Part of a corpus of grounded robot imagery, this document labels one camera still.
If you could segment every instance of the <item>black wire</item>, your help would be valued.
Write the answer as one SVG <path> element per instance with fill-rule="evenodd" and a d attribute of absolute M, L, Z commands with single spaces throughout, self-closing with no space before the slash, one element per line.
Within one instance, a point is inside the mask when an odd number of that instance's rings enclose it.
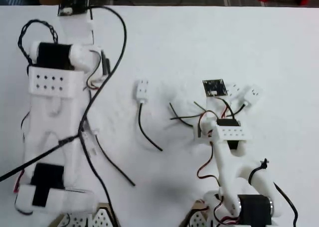
<path fill-rule="evenodd" d="M 234 115 L 237 115 L 239 112 L 241 112 L 245 108 L 245 104 L 243 104 L 236 112 L 234 112 Z"/>
<path fill-rule="evenodd" d="M 101 57 L 100 53 L 97 52 L 97 51 L 95 51 L 95 50 L 90 50 L 90 52 L 93 52 L 93 53 L 99 55 L 99 61 L 98 61 L 97 65 L 96 65 L 96 67 L 94 68 L 94 71 L 91 73 L 91 75 L 90 75 L 90 76 L 88 77 L 88 79 L 86 80 L 86 86 L 91 89 L 91 87 L 90 87 L 90 85 L 89 85 L 89 80 L 90 80 L 90 78 L 94 75 L 94 73 L 99 69 L 99 66 L 100 66 L 100 64 L 101 64 L 102 57 Z"/>
<path fill-rule="evenodd" d="M 117 70 L 122 58 L 123 58 L 123 55 L 124 55 L 124 52 L 125 52 L 125 48 L 126 48 L 126 42 L 127 42 L 127 30 L 126 30 L 126 25 L 125 25 L 125 22 L 123 20 L 123 18 L 116 12 L 114 11 L 113 9 L 107 7 L 107 6 L 89 6 L 88 9 L 94 9 L 94 8 L 103 8 L 103 9 L 106 9 L 110 12 L 112 12 L 114 15 L 116 15 L 119 20 L 121 21 L 122 25 L 123 25 L 123 30 L 124 30 L 124 41 L 123 41 L 123 47 L 122 47 L 122 51 L 121 51 L 121 54 L 120 54 L 120 57 L 118 59 L 118 61 L 116 62 L 113 70 L 111 71 L 111 73 L 107 76 L 107 78 L 103 81 L 102 85 L 100 86 L 100 88 L 97 90 L 96 94 L 92 97 L 91 101 L 89 102 L 89 104 L 87 105 L 85 111 L 84 111 L 84 114 L 82 116 L 82 119 L 80 121 L 80 124 L 79 124 L 79 128 L 78 128 L 78 135 L 79 135 L 79 138 L 80 138 L 80 142 L 81 142 L 81 145 L 82 145 L 82 148 L 83 148 L 83 151 L 84 151 L 84 154 L 85 154 L 85 157 L 89 163 L 89 166 L 93 172 L 93 174 L 96 176 L 96 178 L 99 180 L 99 182 L 101 183 L 101 186 L 106 194 L 106 197 L 108 199 L 108 202 L 109 202 L 109 206 L 110 206 L 110 210 L 111 210 L 111 213 L 112 215 L 114 216 L 114 222 L 112 223 L 114 227 L 118 227 L 118 223 L 116 221 L 116 218 L 115 218 L 115 212 L 114 212 L 114 209 L 113 209 L 113 205 L 112 205 L 112 202 L 111 202 L 111 198 L 109 196 L 109 193 L 108 193 L 108 190 L 102 180 L 102 178 L 99 176 L 99 174 L 97 173 L 97 171 L 95 170 L 91 160 L 90 160 L 90 156 L 89 156 L 89 153 L 87 151 L 87 148 L 85 146 L 85 142 L 84 142 L 84 138 L 82 136 L 82 128 L 83 128 L 83 125 L 84 125 L 84 122 L 85 120 L 87 119 L 87 114 L 92 106 L 92 104 L 94 103 L 95 99 L 98 97 L 98 95 L 100 94 L 100 92 L 103 90 L 103 87 L 106 85 L 106 83 L 110 80 L 110 78 L 113 76 L 114 72 Z"/>
<path fill-rule="evenodd" d="M 179 117 L 178 114 L 176 113 L 176 111 L 174 110 L 172 104 L 169 103 L 169 105 L 170 105 L 170 107 L 171 107 L 171 110 L 174 112 L 175 116 L 176 116 L 176 117 Z M 179 120 L 180 120 L 182 123 L 184 123 L 186 126 L 193 127 L 193 125 L 188 124 L 187 122 L 183 121 L 182 119 L 179 118 Z"/>
<path fill-rule="evenodd" d="M 27 29 L 29 28 L 29 26 L 32 24 L 32 23 L 40 23 L 40 24 L 43 24 L 45 26 L 47 26 L 49 29 L 50 29 L 50 32 L 52 34 L 52 38 L 53 38 L 53 42 L 54 43 L 58 43 L 58 34 L 56 33 L 56 31 L 54 30 L 53 26 L 50 25 L 48 22 L 46 21 L 42 21 L 42 20 L 39 20 L 39 19 L 32 19 L 30 21 L 28 21 L 23 27 L 22 27 L 22 30 L 21 30 L 21 33 L 20 33 L 20 36 L 19 36 L 19 39 L 18 39 L 18 47 L 20 48 L 22 54 L 25 56 L 25 58 L 27 59 L 29 65 L 32 65 L 32 59 L 31 57 L 26 53 L 26 51 L 24 50 L 23 46 L 22 46 L 22 39 L 24 37 L 24 35 L 26 34 L 26 31 Z"/>
<path fill-rule="evenodd" d="M 28 166 L 32 165 L 33 163 L 41 160 L 42 158 L 46 157 L 47 155 L 51 154 L 53 151 L 56 151 L 57 149 L 61 148 L 62 146 L 64 146 L 65 144 L 72 142 L 74 139 L 78 138 L 78 135 L 76 136 L 71 136 L 71 137 L 67 137 L 63 140 L 59 141 L 59 144 L 53 148 L 51 148 L 50 150 L 42 153 L 41 155 L 38 155 L 37 157 L 33 158 L 32 160 L 24 163 L 23 165 L 18 166 L 17 168 L 9 171 L 8 173 L 0 176 L 0 182 L 6 180 L 7 178 L 15 175 L 16 173 L 24 170 L 25 168 L 27 168 Z"/>
<path fill-rule="evenodd" d="M 262 162 L 262 164 L 261 164 L 260 167 L 257 167 L 257 168 L 255 168 L 255 169 L 253 169 L 253 171 L 250 173 L 249 178 L 248 178 L 248 183 L 249 183 L 249 184 L 251 184 L 251 180 L 252 180 L 252 178 L 253 178 L 253 175 L 254 175 L 257 171 L 259 171 L 259 170 L 261 170 L 261 169 L 266 169 L 266 168 L 267 168 L 267 162 L 268 162 L 267 159 L 265 159 L 265 160 Z M 291 209 L 293 210 L 293 212 L 294 212 L 294 214 L 295 214 L 294 221 L 293 221 L 293 226 L 296 227 L 297 219 L 298 219 L 298 211 L 297 211 L 296 207 L 294 206 L 294 204 L 292 203 L 292 201 L 289 199 L 289 197 L 286 195 L 286 193 L 283 192 L 283 190 L 280 189 L 279 186 L 277 186 L 277 184 L 276 184 L 275 182 L 274 182 L 274 185 L 275 185 L 277 191 L 285 198 L 285 200 L 287 201 L 287 203 L 290 205 Z"/>
<path fill-rule="evenodd" d="M 30 114 L 30 112 L 28 111 L 28 113 L 24 116 L 24 118 L 22 119 L 22 121 L 21 121 L 21 129 L 22 129 L 22 127 L 23 127 L 23 123 L 24 123 L 24 121 L 26 120 L 26 118 L 29 116 L 29 114 Z"/>
<path fill-rule="evenodd" d="M 61 226 L 61 227 L 67 227 L 70 224 L 70 222 L 71 222 L 71 217 L 70 217 L 69 213 L 66 213 L 66 214 L 67 214 L 68 222 L 65 225 Z"/>
<path fill-rule="evenodd" d="M 198 106 L 200 109 L 202 109 L 203 111 L 206 111 L 206 109 L 204 107 L 202 107 L 201 105 L 199 105 L 196 101 L 194 101 L 194 104 L 196 106 Z"/>
<path fill-rule="evenodd" d="M 287 203 L 290 205 L 291 209 L 293 210 L 293 212 L 295 214 L 293 226 L 296 227 L 297 219 L 298 219 L 298 211 L 297 211 L 296 207 L 294 206 L 292 201 L 289 199 L 289 197 L 286 195 L 286 193 L 283 192 L 283 190 L 280 189 L 279 186 L 277 186 L 277 184 L 275 182 L 274 182 L 274 185 L 275 185 L 277 191 L 285 198 L 285 200 L 287 201 Z"/>
<path fill-rule="evenodd" d="M 143 106 L 143 103 L 140 104 L 140 109 L 139 109 L 139 127 L 140 127 L 140 130 L 141 130 L 141 133 L 145 136 L 145 138 L 153 145 L 155 146 L 157 149 L 159 149 L 160 151 L 163 151 L 163 149 L 161 147 L 159 147 L 157 144 L 154 143 L 154 141 L 152 141 L 150 139 L 150 137 L 147 136 L 147 134 L 145 134 L 143 128 L 142 128 L 142 124 L 141 124 L 141 113 L 142 113 L 142 106 Z"/>
<path fill-rule="evenodd" d="M 19 209 L 17 208 L 17 206 L 16 206 L 16 199 L 17 199 L 17 198 L 18 198 L 18 195 L 16 195 L 15 200 L 14 200 L 14 208 L 15 208 L 15 210 L 18 211 L 20 214 L 22 214 L 22 215 L 24 215 L 24 216 L 30 216 L 30 215 L 32 215 L 32 214 L 33 214 L 33 211 L 24 212 L 24 211 L 19 210 Z"/>
<path fill-rule="evenodd" d="M 170 120 L 176 120 L 176 119 L 182 119 L 182 118 L 194 118 L 194 117 L 198 117 L 200 116 L 202 113 L 197 114 L 197 115 L 193 115 L 193 116 L 177 116 L 177 117 L 172 117 L 170 118 Z"/>
<path fill-rule="evenodd" d="M 234 114 L 233 110 L 231 109 L 230 105 L 227 103 L 227 101 L 225 101 L 222 98 L 218 98 L 218 97 L 216 97 L 216 99 L 219 99 L 219 100 L 221 100 L 221 101 L 223 101 L 225 103 L 226 107 L 230 111 L 231 116 L 233 117 L 233 119 L 235 119 L 235 114 Z"/>
<path fill-rule="evenodd" d="M 117 169 L 117 170 L 124 176 L 124 178 L 127 179 L 128 182 L 130 182 L 130 184 L 131 184 L 132 186 L 135 186 L 135 183 L 134 183 L 134 182 L 110 159 L 110 157 L 105 153 L 105 151 L 103 150 L 103 148 L 102 148 L 102 146 L 101 146 L 101 144 L 100 144 L 100 142 L 99 142 L 99 139 L 98 139 L 98 136 L 97 136 L 97 135 L 95 135 L 95 139 L 96 139 L 96 142 L 98 143 L 98 146 L 100 147 L 100 149 L 101 149 L 103 155 L 105 156 L 105 158 L 112 164 L 112 166 L 115 167 L 115 169 Z"/>

